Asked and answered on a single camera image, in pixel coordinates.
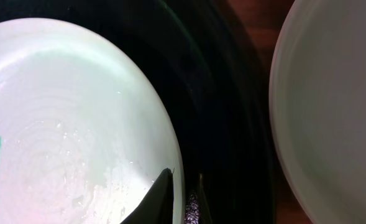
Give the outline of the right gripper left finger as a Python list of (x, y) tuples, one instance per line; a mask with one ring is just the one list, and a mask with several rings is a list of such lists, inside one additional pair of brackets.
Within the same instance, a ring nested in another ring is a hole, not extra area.
[(162, 170), (137, 208), (121, 224), (172, 224), (173, 174)]

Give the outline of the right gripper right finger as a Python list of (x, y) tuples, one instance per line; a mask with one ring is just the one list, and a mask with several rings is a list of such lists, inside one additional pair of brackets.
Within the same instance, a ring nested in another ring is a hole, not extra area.
[(204, 176), (199, 173), (188, 188), (185, 205), (185, 224), (213, 224), (204, 191)]

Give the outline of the mint green plate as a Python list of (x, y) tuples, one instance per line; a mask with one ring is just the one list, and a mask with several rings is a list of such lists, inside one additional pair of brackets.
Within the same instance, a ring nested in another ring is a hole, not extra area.
[(272, 133), (313, 223), (366, 223), (366, 0), (295, 1), (270, 70)]
[(168, 113), (141, 69), (95, 32), (0, 22), (0, 140), (0, 223), (120, 223), (166, 168), (173, 222), (183, 222)]

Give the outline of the black round tray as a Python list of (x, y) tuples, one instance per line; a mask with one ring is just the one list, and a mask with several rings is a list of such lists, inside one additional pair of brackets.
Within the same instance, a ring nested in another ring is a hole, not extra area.
[(201, 223), (275, 222), (261, 70), (245, 63), (227, 2), (0, 0), (0, 22), (25, 17), (96, 32), (145, 73), (175, 128)]

